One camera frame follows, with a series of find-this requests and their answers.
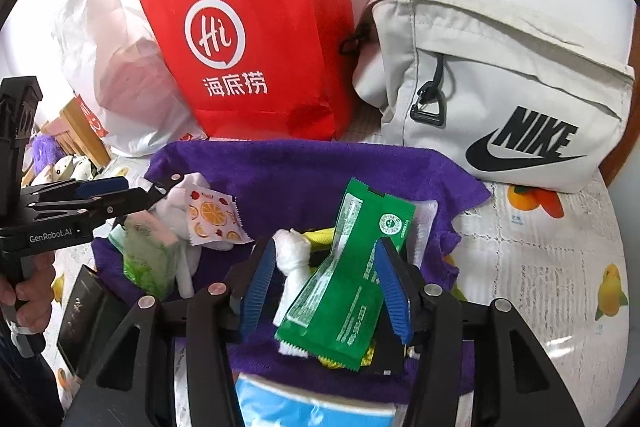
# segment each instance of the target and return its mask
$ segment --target wooden chair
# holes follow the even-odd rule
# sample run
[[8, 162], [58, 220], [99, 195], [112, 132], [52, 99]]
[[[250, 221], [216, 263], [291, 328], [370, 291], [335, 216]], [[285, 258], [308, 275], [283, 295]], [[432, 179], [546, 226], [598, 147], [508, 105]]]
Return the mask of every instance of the wooden chair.
[[44, 124], [42, 132], [55, 138], [65, 153], [87, 156], [98, 169], [111, 161], [106, 147], [91, 129], [76, 99], [67, 103], [53, 122]]
[[29, 185], [31, 185], [31, 182], [33, 182], [35, 177], [36, 177], [36, 173], [34, 172], [34, 169], [33, 169], [33, 162], [31, 162], [31, 165], [27, 169], [27, 172], [25, 172], [22, 176], [20, 187], [28, 187]]

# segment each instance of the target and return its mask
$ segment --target screw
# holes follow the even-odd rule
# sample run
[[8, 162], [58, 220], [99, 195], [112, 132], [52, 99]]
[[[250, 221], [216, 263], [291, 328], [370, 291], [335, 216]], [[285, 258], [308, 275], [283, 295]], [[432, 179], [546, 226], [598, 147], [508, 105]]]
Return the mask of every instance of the screw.
[[424, 287], [424, 292], [431, 297], [438, 297], [442, 295], [442, 288], [437, 284], [430, 283]]
[[223, 282], [214, 282], [209, 286], [210, 295], [222, 295], [226, 292], [226, 284]]
[[154, 299], [151, 295], [145, 295], [138, 300], [138, 306], [140, 306], [140, 308], [142, 308], [143, 310], [148, 310], [154, 304], [156, 304], [156, 299]]
[[495, 309], [497, 309], [499, 312], [510, 312], [511, 308], [511, 303], [507, 299], [495, 300]]

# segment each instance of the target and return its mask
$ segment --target green snack packet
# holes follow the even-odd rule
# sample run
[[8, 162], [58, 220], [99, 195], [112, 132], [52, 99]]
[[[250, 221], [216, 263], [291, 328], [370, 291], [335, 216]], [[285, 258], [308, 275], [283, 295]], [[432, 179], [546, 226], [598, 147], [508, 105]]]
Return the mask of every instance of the green snack packet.
[[386, 235], [400, 250], [414, 211], [411, 203], [352, 179], [331, 253], [287, 311], [276, 338], [359, 370], [383, 302], [373, 268], [376, 241]]

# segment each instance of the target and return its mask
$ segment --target black strap clip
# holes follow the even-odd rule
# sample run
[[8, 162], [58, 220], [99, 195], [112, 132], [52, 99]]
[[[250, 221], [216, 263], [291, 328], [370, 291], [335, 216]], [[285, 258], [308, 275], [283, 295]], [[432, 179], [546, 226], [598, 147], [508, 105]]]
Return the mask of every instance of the black strap clip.
[[358, 24], [356, 31], [353, 35], [347, 37], [340, 43], [340, 55], [357, 56], [360, 54], [360, 44], [369, 40], [369, 34], [371, 33], [371, 25], [367, 22], [361, 22]]
[[[444, 55], [438, 54], [438, 65], [433, 75], [433, 80], [426, 82], [418, 90], [418, 100], [412, 105], [409, 116], [418, 123], [443, 127], [445, 124], [446, 105], [440, 87], [444, 76]], [[424, 111], [424, 106], [436, 100], [438, 102], [438, 112], [436, 114]]]

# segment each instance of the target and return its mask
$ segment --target green tissue pack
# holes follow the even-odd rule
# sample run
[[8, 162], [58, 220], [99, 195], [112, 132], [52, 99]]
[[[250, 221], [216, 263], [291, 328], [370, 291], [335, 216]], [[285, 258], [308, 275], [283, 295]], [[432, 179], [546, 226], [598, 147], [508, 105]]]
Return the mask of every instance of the green tissue pack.
[[373, 266], [376, 241], [386, 235], [400, 250], [414, 212], [411, 203], [352, 179], [329, 257], [287, 311], [276, 338], [359, 370], [383, 303]]
[[109, 241], [123, 256], [124, 275], [147, 294], [164, 300], [174, 290], [180, 242], [146, 210], [129, 214], [124, 226], [111, 230]]

